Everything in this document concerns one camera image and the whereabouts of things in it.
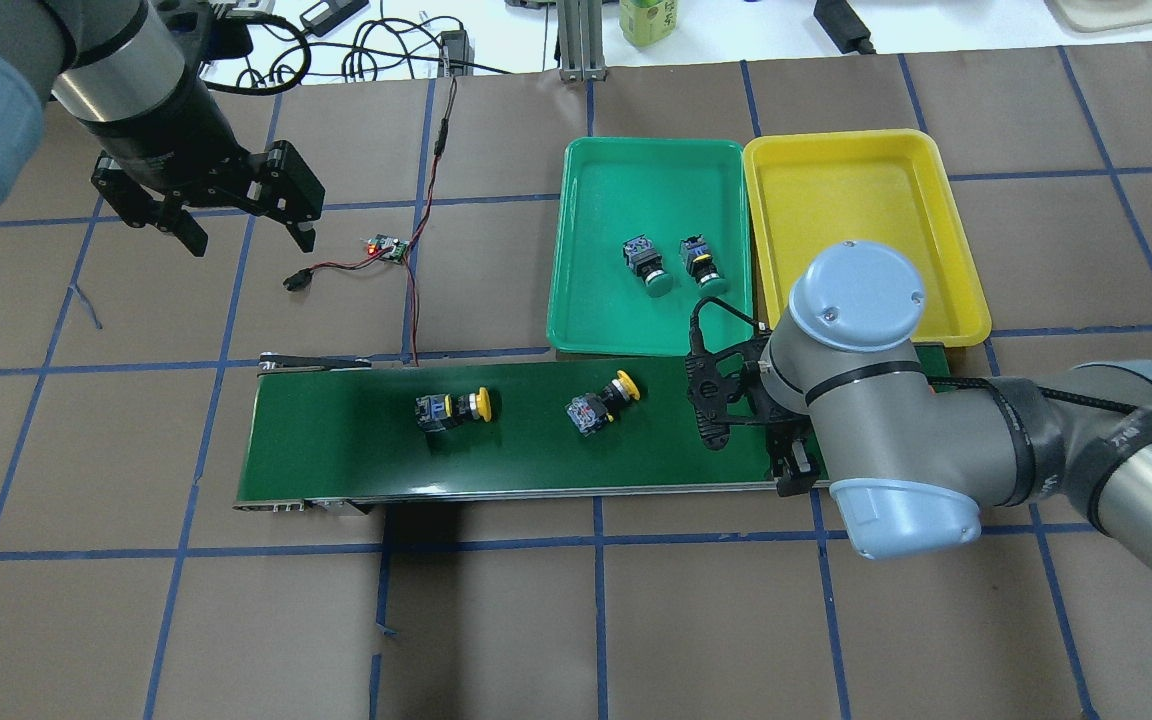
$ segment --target green can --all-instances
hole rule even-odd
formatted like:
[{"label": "green can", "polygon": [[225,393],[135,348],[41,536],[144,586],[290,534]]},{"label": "green can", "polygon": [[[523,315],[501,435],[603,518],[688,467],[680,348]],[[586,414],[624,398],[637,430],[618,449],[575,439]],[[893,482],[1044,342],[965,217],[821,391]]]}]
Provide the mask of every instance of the green can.
[{"label": "green can", "polygon": [[679,26],[679,0],[621,0],[621,32],[631,45],[652,45]]}]

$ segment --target green conveyor belt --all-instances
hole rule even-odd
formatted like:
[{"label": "green conveyor belt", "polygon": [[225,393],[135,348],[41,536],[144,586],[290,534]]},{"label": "green conveyor belt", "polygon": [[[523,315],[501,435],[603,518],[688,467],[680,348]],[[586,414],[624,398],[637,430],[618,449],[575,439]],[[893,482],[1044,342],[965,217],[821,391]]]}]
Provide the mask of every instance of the green conveyor belt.
[{"label": "green conveyor belt", "polygon": [[[931,373],[940,347],[919,348]],[[643,391],[616,423],[581,437],[564,407],[623,369]],[[492,391],[493,423],[416,427],[430,393]],[[705,450],[680,357],[262,374],[236,507],[305,501],[482,500],[771,487],[759,429]]]}]

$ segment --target green tray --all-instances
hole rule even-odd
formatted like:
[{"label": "green tray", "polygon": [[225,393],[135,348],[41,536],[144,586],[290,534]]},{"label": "green tray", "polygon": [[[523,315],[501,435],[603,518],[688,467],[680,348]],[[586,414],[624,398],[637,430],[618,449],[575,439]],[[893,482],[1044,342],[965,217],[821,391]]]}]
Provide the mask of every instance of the green tray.
[{"label": "green tray", "polygon": [[[918,354],[927,373],[947,374],[940,346]],[[643,401],[581,437],[567,402],[601,389],[619,369]],[[492,391],[493,423],[433,435],[416,427],[417,396],[479,386]],[[761,429],[732,429],[723,450],[705,450],[685,387],[681,357],[262,374],[234,506],[771,487]]]},{"label": "green tray", "polygon": [[[721,296],[752,314],[749,205],[741,145],[730,141],[644,141],[582,137],[567,146],[558,219],[550,344],[567,353],[669,355],[687,353],[687,320],[700,300],[679,256],[684,237],[704,234]],[[666,296],[649,297],[626,267],[621,245],[645,234],[675,278]],[[712,347],[749,338],[725,313],[705,314]]]}]

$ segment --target yellow tray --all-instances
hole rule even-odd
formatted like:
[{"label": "yellow tray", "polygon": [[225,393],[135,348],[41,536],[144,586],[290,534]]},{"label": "yellow tray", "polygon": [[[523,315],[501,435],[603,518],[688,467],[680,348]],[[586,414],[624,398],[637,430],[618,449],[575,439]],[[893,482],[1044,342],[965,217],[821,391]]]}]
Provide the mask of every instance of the yellow tray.
[{"label": "yellow tray", "polygon": [[937,144],[911,129],[756,138],[745,145],[768,319],[826,247],[873,240],[914,262],[927,285],[916,342],[977,344],[990,308]]}]

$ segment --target teal plastic tray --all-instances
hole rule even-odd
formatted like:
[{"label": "teal plastic tray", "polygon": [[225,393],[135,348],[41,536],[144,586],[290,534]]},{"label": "teal plastic tray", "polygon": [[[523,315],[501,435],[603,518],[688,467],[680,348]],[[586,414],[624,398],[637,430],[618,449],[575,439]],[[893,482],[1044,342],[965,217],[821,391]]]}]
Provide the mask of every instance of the teal plastic tray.
[{"label": "teal plastic tray", "polygon": [[[741,145],[729,141],[646,141],[582,137],[567,146],[550,288],[550,342],[567,353],[687,353],[696,282],[679,243],[704,234],[728,288],[719,296],[753,313],[749,205]],[[649,297],[626,267],[621,247],[645,234],[675,278],[673,290]],[[702,314],[705,342],[748,340],[749,325],[715,306]]]}]

